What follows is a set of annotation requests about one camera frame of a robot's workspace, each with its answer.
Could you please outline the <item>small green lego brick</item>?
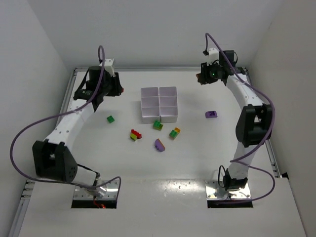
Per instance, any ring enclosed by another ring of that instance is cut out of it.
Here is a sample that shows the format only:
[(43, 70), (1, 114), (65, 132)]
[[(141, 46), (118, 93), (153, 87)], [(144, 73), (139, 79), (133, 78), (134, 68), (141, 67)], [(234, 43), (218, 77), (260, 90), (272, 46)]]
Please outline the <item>small green lego brick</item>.
[(108, 121), (108, 123), (112, 123), (112, 122), (115, 121), (115, 119), (114, 119), (113, 116), (108, 116), (108, 117), (107, 117), (107, 121)]

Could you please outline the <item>purple lego brick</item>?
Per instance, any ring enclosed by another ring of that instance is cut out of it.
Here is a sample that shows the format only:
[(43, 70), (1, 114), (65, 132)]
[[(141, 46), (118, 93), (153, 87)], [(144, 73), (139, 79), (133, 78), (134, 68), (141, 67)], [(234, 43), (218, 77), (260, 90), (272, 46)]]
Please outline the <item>purple lego brick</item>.
[(205, 113), (205, 117), (206, 118), (217, 118), (218, 115), (217, 115), (217, 112), (216, 111), (207, 111)]

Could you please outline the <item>red and yellow lego stack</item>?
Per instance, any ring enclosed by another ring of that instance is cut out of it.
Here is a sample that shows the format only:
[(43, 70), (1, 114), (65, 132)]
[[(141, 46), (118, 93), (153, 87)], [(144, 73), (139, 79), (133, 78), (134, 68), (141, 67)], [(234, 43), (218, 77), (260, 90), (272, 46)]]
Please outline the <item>red and yellow lego stack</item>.
[(142, 134), (139, 133), (138, 131), (132, 129), (131, 133), (130, 133), (130, 139), (132, 139), (133, 141), (137, 141), (138, 139), (142, 138)]

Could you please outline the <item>green and yellow lego stack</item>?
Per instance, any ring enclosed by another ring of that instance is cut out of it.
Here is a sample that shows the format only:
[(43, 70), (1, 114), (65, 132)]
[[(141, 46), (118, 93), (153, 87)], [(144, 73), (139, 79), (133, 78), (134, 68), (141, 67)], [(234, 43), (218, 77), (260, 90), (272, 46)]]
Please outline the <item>green and yellow lego stack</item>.
[(153, 129), (161, 131), (163, 128), (163, 124), (159, 120), (155, 120), (153, 123)]

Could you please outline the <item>green orange lego stack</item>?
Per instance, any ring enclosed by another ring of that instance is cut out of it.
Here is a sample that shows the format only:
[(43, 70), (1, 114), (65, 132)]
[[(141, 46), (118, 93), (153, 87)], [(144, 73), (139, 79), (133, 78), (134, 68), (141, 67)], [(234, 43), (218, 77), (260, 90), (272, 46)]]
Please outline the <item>green orange lego stack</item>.
[(175, 127), (173, 130), (171, 130), (169, 137), (172, 140), (174, 140), (179, 135), (180, 132), (181, 132), (181, 130), (179, 128)]

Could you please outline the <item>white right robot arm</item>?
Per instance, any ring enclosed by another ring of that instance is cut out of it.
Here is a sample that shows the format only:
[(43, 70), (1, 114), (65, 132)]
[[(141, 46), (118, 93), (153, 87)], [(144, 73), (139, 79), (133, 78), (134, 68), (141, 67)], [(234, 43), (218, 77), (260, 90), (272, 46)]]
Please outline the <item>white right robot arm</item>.
[(244, 188), (248, 181), (248, 170), (257, 147), (263, 138), (269, 138), (269, 127), (273, 118), (271, 105), (264, 103), (250, 87), (246, 72), (235, 66), (235, 52), (220, 53), (215, 48), (205, 50), (206, 62), (201, 64), (197, 81), (201, 85), (222, 81), (235, 97), (241, 114), (236, 124), (238, 140), (235, 156), (223, 176), (223, 188), (227, 191)]

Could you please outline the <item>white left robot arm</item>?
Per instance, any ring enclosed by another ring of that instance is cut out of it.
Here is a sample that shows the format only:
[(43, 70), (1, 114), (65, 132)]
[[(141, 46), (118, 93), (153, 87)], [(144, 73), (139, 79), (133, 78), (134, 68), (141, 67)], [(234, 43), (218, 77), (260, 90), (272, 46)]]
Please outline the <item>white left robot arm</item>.
[(105, 96), (119, 96), (123, 88), (113, 66), (91, 66), (74, 93), (70, 114), (56, 128), (33, 144), (35, 170), (40, 178), (63, 183), (95, 185), (99, 174), (75, 161), (72, 147), (84, 123), (96, 112)]

